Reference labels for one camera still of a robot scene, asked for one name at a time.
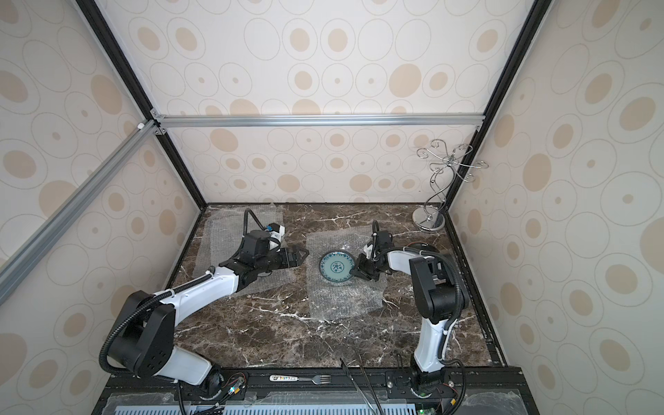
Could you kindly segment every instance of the bubble wrap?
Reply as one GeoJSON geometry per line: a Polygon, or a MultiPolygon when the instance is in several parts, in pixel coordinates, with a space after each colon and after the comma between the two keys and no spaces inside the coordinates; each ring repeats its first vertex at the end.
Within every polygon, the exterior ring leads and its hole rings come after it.
{"type": "Polygon", "coordinates": [[[371,226],[314,232],[307,234],[310,251],[307,264],[307,293],[311,317],[321,320],[365,315],[382,307],[382,293],[387,277],[364,281],[353,277],[346,282],[330,282],[319,271],[321,258],[330,251],[344,250],[357,260],[364,245],[371,239],[371,226]]]}
{"type": "MultiPolygon", "coordinates": [[[[242,220],[244,219],[245,207],[228,207],[218,209],[205,222],[203,228],[203,240],[199,253],[196,256],[194,267],[194,276],[201,276],[210,265],[218,265],[223,262],[240,246],[242,241],[242,220]]],[[[270,223],[284,224],[284,215],[281,208],[274,205],[252,206],[258,220],[267,226],[270,223]]],[[[247,231],[258,229],[258,225],[249,215],[247,231]]],[[[295,282],[295,273],[293,269],[275,270],[268,277],[259,277],[256,281],[249,284],[244,290],[233,294],[232,296],[258,293],[271,290],[284,284],[295,282]]]]}

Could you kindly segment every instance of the dark marble surface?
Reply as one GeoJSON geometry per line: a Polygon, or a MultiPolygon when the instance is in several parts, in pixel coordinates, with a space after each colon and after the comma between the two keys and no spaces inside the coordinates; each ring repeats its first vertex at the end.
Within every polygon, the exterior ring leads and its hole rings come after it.
{"type": "MultiPolygon", "coordinates": [[[[444,232],[425,234],[411,221],[413,205],[282,205],[288,245],[305,246],[306,234],[370,225],[394,235],[403,246],[425,241],[442,252],[450,247],[444,232]]],[[[175,285],[192,279],[208,207],[185,255],[175,285]]],[[[223,367],[338,367],[339,357],[357,364],[360,353],[368,367],[393,367],[401,355],[408,364],[420,336],[410,276],[388,277],[383,308],[364,316],[335,321],[309,317],[304,266],[295,269],[297,281],[257,294],[220,299],[184,320],[175,330],[177,345],[223,367]]],[[[447,358],[466,365],[489,366],[490,358],[472,307],[454,329],[447,358]]]]}

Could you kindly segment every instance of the polka dot wallpaper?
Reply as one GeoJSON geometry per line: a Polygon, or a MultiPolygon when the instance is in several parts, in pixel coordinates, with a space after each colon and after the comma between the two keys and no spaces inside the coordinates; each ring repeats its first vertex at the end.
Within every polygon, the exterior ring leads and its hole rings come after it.
{"type": "Polygon", "coordinates": [[[126,297],[163,288],[199,212],[158,149],[143,145],[0,307],[0,413],[91,413],[126,297]]]}
{"type": "Polygon", "coordinates": [[[162,114],[483,112],[531,0],[104,0],[162,114]]]}
{"type": "Polygon", "coordinates": [[[469,142],[475,126],[170,131],[208,202],[391,203],[424,202],[433,194],[419,147],[440,138],[451,150],[469,142]]]}
{"type": "Polygon", "coordinates": [[[0,1],[0,44],[1,266],[143,117],[69,3],[0,1]]]}
{"type": "Polygon", "coordinates": [[[664,3],[551,10],[452,220],[541,414],[664,404],[664,3]]]}

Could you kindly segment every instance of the silver fork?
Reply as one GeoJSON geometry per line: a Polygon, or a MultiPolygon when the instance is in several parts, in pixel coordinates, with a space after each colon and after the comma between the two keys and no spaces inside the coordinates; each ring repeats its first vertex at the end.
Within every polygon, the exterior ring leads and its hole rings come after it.
{"type": "Polygon", "coordinates": [[[332,382],[332,376],[329,374],[317,374],[313,378],[302,378],[298,376],[287,376],[285,374],[271,374],[272,382],[297,382],[299,380],[310,380],[314,384],[328,384],[332,382]]]}

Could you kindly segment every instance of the blue patterned plate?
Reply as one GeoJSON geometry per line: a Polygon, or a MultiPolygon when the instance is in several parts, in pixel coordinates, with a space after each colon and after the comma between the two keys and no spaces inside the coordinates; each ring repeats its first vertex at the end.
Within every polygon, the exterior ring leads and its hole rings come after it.
{"type": "Polygon", "coordinates": [[[331,282],[346,282],[353,276],[351,270],[355,266],[353,256],[346,251],[328,252],[321,258],[319,269],[321,275],[331,282]]]}

